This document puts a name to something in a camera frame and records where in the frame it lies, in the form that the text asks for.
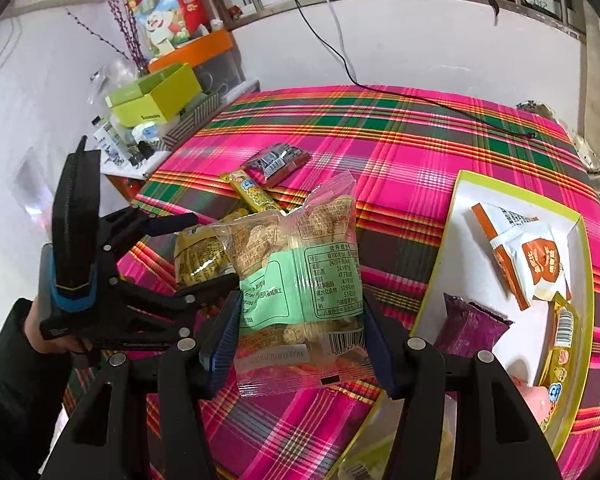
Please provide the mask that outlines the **person's left hand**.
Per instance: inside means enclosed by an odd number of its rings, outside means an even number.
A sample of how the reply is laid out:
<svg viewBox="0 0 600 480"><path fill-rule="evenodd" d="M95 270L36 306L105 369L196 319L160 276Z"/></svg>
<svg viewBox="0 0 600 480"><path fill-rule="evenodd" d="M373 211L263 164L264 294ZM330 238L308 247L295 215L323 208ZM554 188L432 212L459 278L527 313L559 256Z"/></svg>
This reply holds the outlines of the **person's left hand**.
<svg viewBox="0 0 600 480"><path fill-rule="evenodd" d="M45 340L40 331L40 324L40 307L38 297L35 297L23 324L24 334L35 351L42 354L86 353L93 348L88 340L74 335Z"/></svg>

